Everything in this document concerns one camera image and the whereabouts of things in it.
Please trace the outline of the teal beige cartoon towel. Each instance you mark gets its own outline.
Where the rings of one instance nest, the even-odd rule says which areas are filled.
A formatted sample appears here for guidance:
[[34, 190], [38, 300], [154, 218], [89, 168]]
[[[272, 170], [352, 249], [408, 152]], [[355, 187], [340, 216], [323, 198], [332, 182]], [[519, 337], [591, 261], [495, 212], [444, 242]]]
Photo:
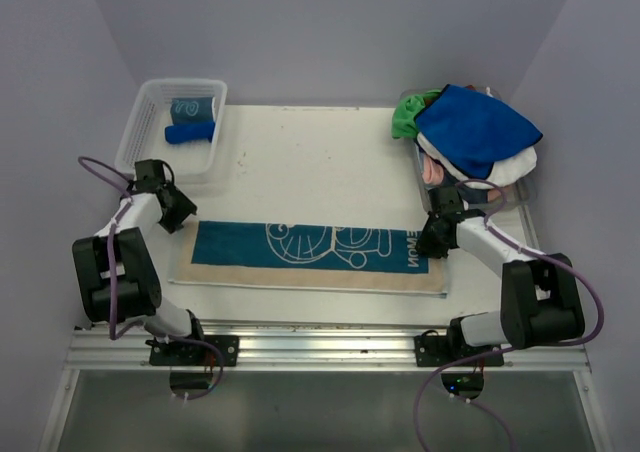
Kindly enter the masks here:
[[181, 285], [444, 297], [448, 271], [412, 230], [198, 221], [172, 251]]

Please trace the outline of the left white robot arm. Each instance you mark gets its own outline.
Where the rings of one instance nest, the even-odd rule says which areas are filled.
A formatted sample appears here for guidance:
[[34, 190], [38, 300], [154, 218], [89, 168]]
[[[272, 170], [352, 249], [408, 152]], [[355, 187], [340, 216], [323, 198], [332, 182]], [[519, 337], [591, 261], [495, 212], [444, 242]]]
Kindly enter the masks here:
[[185, 364], [201, 362], [208, 341], [195, 314], [162, 295], [162, 286], [146, 237], [156, 227], [173, 234], [197, 212], [176, 185], [170, 165], [146, 159], [134, 165], [134, 176], [91, 157], [80, 156], [86, 171], [115, 188], [119, 205], [95, 234], [76, 240], [72, 258], [87, 318], [105, 323], [112, 341], [139, 327], [151, 345], [173, 353]]

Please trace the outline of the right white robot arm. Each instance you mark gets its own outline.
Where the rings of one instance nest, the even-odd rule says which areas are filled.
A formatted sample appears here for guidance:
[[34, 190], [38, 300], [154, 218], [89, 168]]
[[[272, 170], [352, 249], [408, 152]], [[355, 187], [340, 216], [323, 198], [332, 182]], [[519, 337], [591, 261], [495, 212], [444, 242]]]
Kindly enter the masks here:
[[425, 332], [425, 352], [468, 364], [503, 346], [516, 350], [578, 339], [585, 319], [571, 261], [563, 254], [530, 249], [497, 229], [485, 212], [468, 208], [455, 186], [428, 192], [430, 210], [414, 250], [445, 259], [463, 250], [500, 279], [500, 304], [492, 312], [453, 318], [443, 336]]

